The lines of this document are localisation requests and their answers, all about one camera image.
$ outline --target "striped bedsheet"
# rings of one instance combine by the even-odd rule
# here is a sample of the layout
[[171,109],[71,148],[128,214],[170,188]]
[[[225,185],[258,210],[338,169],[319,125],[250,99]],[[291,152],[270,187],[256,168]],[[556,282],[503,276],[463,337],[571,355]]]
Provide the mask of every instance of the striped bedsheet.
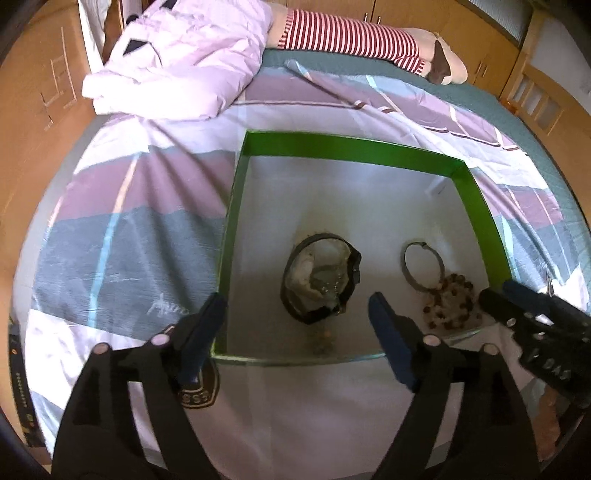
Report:
[[[94,137],[56,204],[39,257],[25,339],[34,395],[64,408],[96,342],[139,345],[199,309],[216,289],[247,129],[371,138],[465,161],[513,277],[541,291],[549,273],[558,295],[589,308],[558,203],[510,132],[397,79],[325,74],[290,61],[263,68],[215,119],[114,115]],[[531,379],[519,374],[521,386]],[[45,426],[46,439],[54,439],[54,427]]]

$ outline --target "bedsheet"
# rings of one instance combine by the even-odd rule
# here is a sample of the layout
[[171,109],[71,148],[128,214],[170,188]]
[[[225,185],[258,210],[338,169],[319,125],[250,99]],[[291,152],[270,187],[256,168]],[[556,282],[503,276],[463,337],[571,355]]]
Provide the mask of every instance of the bedsheet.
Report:
[[[512,274],[589,307],[578,254],[544,177],[510,135],[473,112],[400,80],[337,76],[297,62],[264,68],[227,111],[206,122],[114,115],[82,155],[50,218],[25,338],[30,388],[48,446],[92,346],[141,344],[197,310],[215,289],[236,156],[247,129],[326,132],[397,142],[470,167],[501,233]],[[520,387],[531,376],[498,326],[494,341]],[[411,395],[384,359],[322,367],[219,365],[216,403],[189,411],[214,465],[230,478],[342,478],[375,470]],[[452,392],[438,438],[453,433]],[[157,444],[132,389],[147,451]],[[344,459],[342,452],[351,452]],[[310,458],[302,465],[301,458]]]

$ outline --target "metal ring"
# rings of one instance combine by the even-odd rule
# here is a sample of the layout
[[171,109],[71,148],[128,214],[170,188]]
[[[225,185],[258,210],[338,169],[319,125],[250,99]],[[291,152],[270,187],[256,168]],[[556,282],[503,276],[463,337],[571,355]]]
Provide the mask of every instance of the metal ring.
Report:
[[412,247],[413,245],[418,245],[423,250],[430,251],[433,255],[435,255],[435,258],[437,258],[437,263],[439,264],[439,272],[440,272],[438,283],[442,283],[443,280],[445,279],[445,265],[443,264],[443,259],[441,258],[441,255],[439,255],[434,248],[430,247],[425,242],[412,242],[412,243],[409,243],[406,247],[404,247],[402,249],[402,254],[401,254],[402,274],[404,275],[404,278],[406,279],[408,284],[417,291],[422,291],[424,293],[433,293],[436,291],[436,288],[427,288],[424,285],[421,285],[417,280],[415,280],[415,278],[411,275],[410,270],[408,269],[408,266],[406,263],[406,253],[408,251],[408,248]]

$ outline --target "logo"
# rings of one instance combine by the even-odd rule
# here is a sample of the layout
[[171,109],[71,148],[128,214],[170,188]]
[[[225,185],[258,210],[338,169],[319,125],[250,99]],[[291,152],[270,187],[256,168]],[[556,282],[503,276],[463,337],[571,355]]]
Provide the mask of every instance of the logo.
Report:
[[220,388],[220,375],[216,364],[207,358],[195,382],[184,384],[178,398],[184,408],[207,408],[212,406]]

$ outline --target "plush toy foot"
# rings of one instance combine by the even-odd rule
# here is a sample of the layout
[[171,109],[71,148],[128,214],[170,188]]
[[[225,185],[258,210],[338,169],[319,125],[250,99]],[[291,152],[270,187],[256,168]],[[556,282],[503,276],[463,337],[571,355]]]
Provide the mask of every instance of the plush toy foot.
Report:
[[435,53],[431,62],[431,71],[427,73],[427,80],[435,85],[441,85],[443,79],[452,74],[452,69],[439,40],[435,41]]

